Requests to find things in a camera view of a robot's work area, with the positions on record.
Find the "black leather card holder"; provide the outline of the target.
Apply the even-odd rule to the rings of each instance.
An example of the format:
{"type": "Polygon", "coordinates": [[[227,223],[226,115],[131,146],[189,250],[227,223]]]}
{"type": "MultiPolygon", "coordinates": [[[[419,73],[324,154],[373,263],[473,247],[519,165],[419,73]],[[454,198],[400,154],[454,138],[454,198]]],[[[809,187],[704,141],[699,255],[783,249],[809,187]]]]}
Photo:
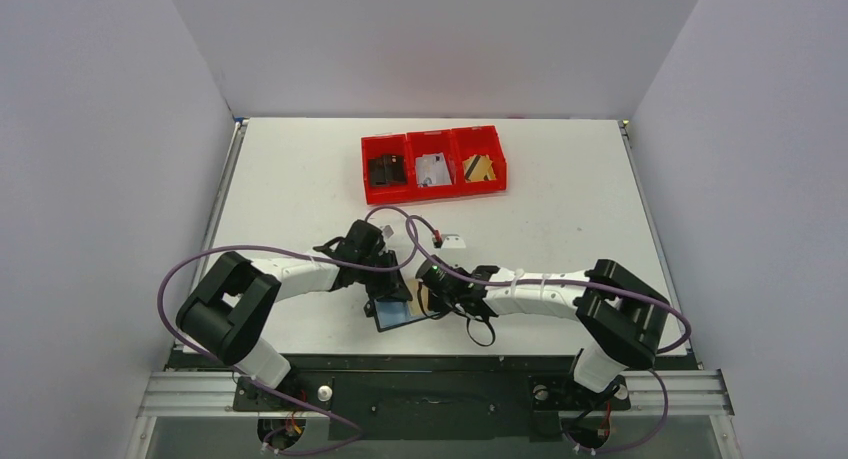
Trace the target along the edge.
{"type": "Polygon", "coordinates": [[[369,299],[363,306],[367,318],[373,320],[380,333],[426,320],[429,314],[414,309],[414,302],[383,302],[369,299]]]}

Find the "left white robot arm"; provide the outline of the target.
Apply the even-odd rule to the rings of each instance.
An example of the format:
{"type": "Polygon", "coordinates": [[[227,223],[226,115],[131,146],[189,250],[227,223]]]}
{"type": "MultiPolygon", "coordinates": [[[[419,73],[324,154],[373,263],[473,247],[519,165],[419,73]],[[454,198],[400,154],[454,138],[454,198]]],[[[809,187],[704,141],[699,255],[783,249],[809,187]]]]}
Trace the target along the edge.
{"type": "Polygon", "coordinates": [[[347,234],[314,249],[312,256],[262,262],[223,253],[202,277],[176,316],[177,328],[227,366],[260,383],[272,408],[291,406],[298,381],[290,362],[261,334],[273,306],[308,293],[360,284],[370,305],[407,303],[412,294],[397,256],[380,228],[355,221],[347,234]]]}

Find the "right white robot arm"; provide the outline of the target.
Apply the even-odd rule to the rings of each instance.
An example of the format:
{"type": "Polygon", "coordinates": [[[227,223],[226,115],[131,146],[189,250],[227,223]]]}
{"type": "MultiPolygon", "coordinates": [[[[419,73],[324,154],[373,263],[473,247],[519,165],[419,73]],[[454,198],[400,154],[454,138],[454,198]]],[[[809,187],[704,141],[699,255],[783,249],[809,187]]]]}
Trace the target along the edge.
{"type": "Polygon", "coordinates": [[[671,311],[662,294],[609,259],[558,274],[491,265],[467,272],[431,260],[415,277],[428,291],[432,312],[456,312],[484,324],[513,314],[581,324],[592,341],[563,381],[566,397],[578,406],[592,404],[624,370],[654,367],[671,311]]]}

